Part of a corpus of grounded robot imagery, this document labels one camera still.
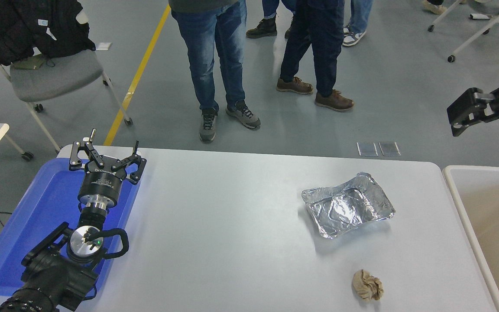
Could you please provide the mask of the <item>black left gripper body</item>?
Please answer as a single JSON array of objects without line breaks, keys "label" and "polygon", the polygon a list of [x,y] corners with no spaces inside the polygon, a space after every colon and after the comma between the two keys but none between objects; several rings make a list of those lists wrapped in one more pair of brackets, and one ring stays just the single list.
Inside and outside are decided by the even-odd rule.
[{"label": "black left gripper body", "polygon": [[79,202],[88,204],[91,200],[99,200],[109,208],[117,205],[124,176],[117,176],[117,172],[111,169],[118,162],[119,159],[103,157],[102,169],[95,160],[89,160],[85,164],[85,176],[78,193]]}]

